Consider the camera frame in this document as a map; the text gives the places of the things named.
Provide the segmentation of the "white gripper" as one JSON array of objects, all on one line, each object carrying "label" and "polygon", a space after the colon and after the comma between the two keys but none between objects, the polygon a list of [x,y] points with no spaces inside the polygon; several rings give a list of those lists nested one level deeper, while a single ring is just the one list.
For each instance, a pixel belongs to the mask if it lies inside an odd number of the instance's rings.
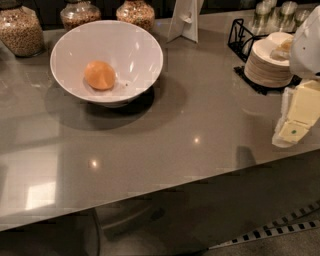
[{"label": "white gripper", "polygon": [[[290,121],[285,121],[287,114]],[[294,90],[286,87],[282,94],[281,117],[274,129],[272,144],[279,148],[291,147],[292,143],[298,143],[308,133],[307,126],[313,126],[319,118],[319,81],[302,81]]]}]

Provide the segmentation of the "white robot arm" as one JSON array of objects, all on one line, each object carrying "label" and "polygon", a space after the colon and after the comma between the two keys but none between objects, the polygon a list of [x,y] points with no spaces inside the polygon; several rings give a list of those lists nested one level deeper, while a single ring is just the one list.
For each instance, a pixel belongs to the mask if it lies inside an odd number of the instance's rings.
[{"label": "white robot arm", "polygon": [[301,82],[282,95],[281,117],[272,137],[272,144],[281,148],[297,144],[320,118],[320,6],[296,30],[289,65]]}]

